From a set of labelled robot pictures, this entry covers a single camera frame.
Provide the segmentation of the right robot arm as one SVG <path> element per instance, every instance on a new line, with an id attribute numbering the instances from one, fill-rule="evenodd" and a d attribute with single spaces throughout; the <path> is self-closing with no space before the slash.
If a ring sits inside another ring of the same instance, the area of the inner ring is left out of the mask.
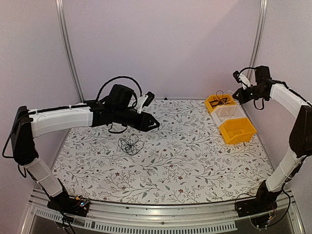
<path id="1" fill-rule="evenodd" d="M 261 183 L 260 196 L 252 202 L 254 211 L 261 213 L 271 204 L 268 195 L 280 193 L 284 184 L 294 178 L 303 162 L 312 155 L 312 103 L 286 82 L 273 79 L 268 66 L 245 67 L 234 71 L 233 77 L 241 86 L 233 95 L 240 104 L 272 100 L 293 117 L 286 153 L 273 174 Z"/>

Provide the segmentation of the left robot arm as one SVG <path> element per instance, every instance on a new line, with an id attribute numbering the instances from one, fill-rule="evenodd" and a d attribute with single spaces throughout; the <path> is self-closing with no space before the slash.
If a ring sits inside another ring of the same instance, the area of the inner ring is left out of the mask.
<path id="1" fill-rule="evenodd" d="M 142 109 L 149 106 L 154 97 L 151 92 L 136 95 L 133 89 L 114 84 L 104 98 L 98 94 L 94 100 L 75 105 L 33 110 L 21 106 L 17 110 L 5 147 L 11 144 L 10 158 L 24 168 L 22 174 L 29 173 L 48 196 L 54 198 L 53 203 L 61 211 L 67 212 L 73 206 L 72 200 L 67 197 L 68 193 L 62 183 L 46 163 L 39 159 L 34 139 L 61 130 L 108 126 L 113 123 L 149 132 L 160 124 Z"/>

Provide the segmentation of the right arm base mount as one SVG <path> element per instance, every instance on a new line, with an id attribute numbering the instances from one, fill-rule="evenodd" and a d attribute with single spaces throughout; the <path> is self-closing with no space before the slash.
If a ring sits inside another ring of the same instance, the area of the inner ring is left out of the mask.
<path id="1" fill-rule="evenodd" d="M 251 224 L 258 229 L 267 228 L 275 215 L 277 208 L 276 199 L 281 191 L 270 192 L 265 181 L 263 181 L 254 198 L 243 201 L 235 201 L 234 208 L 239 217 L 251 216 L 273 210 L 273 214 L 266 213 L 261 216 L 251 218 Z"/>

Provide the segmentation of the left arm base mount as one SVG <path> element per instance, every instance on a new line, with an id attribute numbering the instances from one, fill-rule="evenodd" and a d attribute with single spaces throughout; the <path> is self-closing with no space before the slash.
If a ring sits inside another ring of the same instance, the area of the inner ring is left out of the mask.
<path id="1" fill-rule="evenodd" d="M 64 186 L 62 186 L 60 194 L 56 196 L 50 196 L 47 194 L 47 196 L 49 198 L 47 207 L 56 210 L 61 214 L 86 217 L 89 212 L 90 199 L 81 195 L 71 196 L 68 194 Z"/>

